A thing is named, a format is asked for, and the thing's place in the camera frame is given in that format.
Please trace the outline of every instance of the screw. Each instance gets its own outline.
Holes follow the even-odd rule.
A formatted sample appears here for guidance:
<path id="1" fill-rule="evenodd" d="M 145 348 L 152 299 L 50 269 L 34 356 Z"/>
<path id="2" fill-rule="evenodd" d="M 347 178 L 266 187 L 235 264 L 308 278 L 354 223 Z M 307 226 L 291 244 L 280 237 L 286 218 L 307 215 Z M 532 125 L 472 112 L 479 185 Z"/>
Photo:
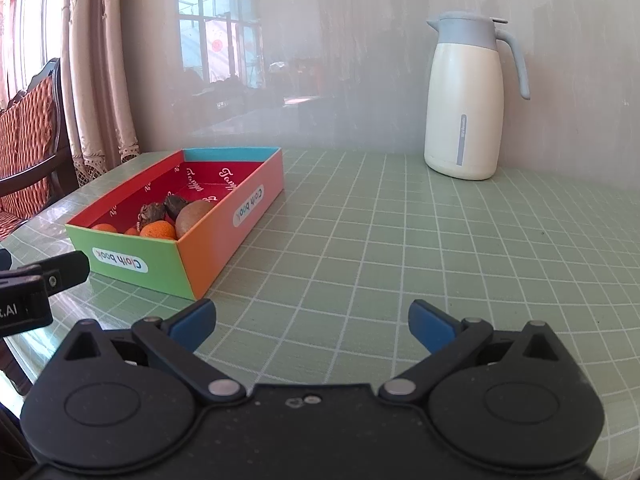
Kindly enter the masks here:
<path id="1" fill-rule="evenodd" d="M 396 396 L 405 396 L 415 391 L 415 383 L 409 379 L 391 379 L 384 386 L 387 393 Z"/>
<path id="2" fill-rule="evenodd" d="M 300 397 L 292 397 L 284 401 L 286 406 L 293 408 L 294 410 L 297 408 L 302 408 L 305 405 L 305 401 L 300 399 Z"/>
<path id="3" fill-rule="evenodd" d="M 305 397 L 305 402 L 307 404 L 320 404 L 322 402 L 322 399 L 317 395 L 308 395 Z"/>
<path id="4" fill-rule="evenodd" d="M 232 379 L 218 379 L 209 383 L 209 393 L 219 397 L 230 397 L 240 391 L 240 384 Z"/>

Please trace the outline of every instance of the red patterned cushion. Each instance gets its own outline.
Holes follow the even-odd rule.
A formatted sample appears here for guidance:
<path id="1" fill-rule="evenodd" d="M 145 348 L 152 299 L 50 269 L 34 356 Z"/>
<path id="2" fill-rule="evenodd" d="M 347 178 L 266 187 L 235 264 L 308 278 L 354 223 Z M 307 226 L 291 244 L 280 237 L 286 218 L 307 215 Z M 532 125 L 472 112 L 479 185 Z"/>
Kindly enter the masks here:
<path id="1" fill-rule="evenodd" d="M 0 115 L 0 178 L 16 172 L 20 107 L 14 106 Z M 0 198 L 0 210 L 7 210 L 8 197 Z"/>
<path id="2" fill-rule="evenodd" d="M 22 222 L 21 218 L 13 216 L 11 213 L 0 211 L 0 240 L 7 238 L 14 232 L 17 225 Z"/>
<path id="3" fill-rule="evenodd" d="M 55 106 L 51 76 L 43 79 L 17 105 L 20 108 L 16 173 L 35 166 L 51 151 Z M 20 218 L 31 218 L 49 200 L 49 179 L 43 178 L 27 189 L 9 195 L 3 209 Z"/>

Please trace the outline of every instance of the gray handle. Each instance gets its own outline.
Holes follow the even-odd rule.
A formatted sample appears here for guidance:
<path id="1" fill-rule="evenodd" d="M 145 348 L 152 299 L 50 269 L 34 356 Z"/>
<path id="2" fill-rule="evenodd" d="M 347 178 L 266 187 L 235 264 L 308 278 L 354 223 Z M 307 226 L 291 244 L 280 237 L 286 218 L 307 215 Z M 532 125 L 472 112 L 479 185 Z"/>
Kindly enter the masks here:
<path id="1" fill-rule="evenodd" d="M 529 91 L 529 75 L 527 75 L 527 65 L 524 61 L 524 56 L 520 49 L 520 45 L 514 36 L 509 34 L 505 30 L 496 29 L 496 40 L 504 41 L 511 47 L 513 52 L 513 59 L 516 61 L 516 69 L 518 70 L 518 81 L 520 82 L 520 95 L 526 99 L 531 99 L 531 93 Z"/>

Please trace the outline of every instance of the green grid tablecloth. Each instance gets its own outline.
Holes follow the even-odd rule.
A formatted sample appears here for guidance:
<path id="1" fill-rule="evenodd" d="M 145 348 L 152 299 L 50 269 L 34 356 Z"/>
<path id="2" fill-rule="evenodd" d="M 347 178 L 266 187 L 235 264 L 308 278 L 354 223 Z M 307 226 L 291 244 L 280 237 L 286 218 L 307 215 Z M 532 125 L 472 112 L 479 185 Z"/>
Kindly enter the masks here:
<path id="1" fill-rule="evenodd" d="M 166 153 L 109 172 L 1 245 L 15 265 L 72 250 L 76 212 Z M 425 298 L 499 330 L 546 320 L 607 413 L 591 464 L 638 472 L 640 195 L 499 170 L 485 182 L 427 170 L 420 156 L 285 150 L 286 190 L 208 296 L 218 327 L 197 354 L 245 385 L 366 381 L 425 357 L 406 314 Z M 10 339 L 32 378 L 78 319 L 128 327 L 186 300 L 92 274 L 52 298 L 54 323 Z"/>

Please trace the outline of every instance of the dried fruit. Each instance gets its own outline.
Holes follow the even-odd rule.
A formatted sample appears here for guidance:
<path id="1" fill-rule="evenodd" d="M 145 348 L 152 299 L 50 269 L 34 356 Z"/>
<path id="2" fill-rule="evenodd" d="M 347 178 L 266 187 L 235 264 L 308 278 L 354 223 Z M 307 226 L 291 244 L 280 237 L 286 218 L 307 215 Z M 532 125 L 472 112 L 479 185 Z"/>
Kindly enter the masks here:
<path id="1" fill-rule="evenodd" d="M 164 220 L 165 214 L 166 209 L 164 208 L 164 204 L 153 202 L 148 205 L 143 205 L 138 215 L 138 225 L 136 226 L 138 231 L 141 232 L 143 228 L 153 222 Z"/>
<path id="2" fill-rule="evenodd" d="M 117 233 L 118 230 L 111 224 L 98 224 L 94 225 L 91 229 L 94 231 L 105 231 L 107 233 Z"/>
<path id="3" fill-rule="evenodd" d="M 168 195 L 164 199 L 164 207 L 166 208 L 166 213 L 174 222 L 178 218 L 180 211 L 182 211 L 189 204 L 190 202 L 188 202 L 188 200 L 183 199 L 179 195 Z"/>
<path id="4" fill-rule="evenodd" d="M 140 236 L 146 238 L 162 238 L 164 240 L 175 240 L 175 228 L 165 220 L 153 222 L 142 228 Z"/>

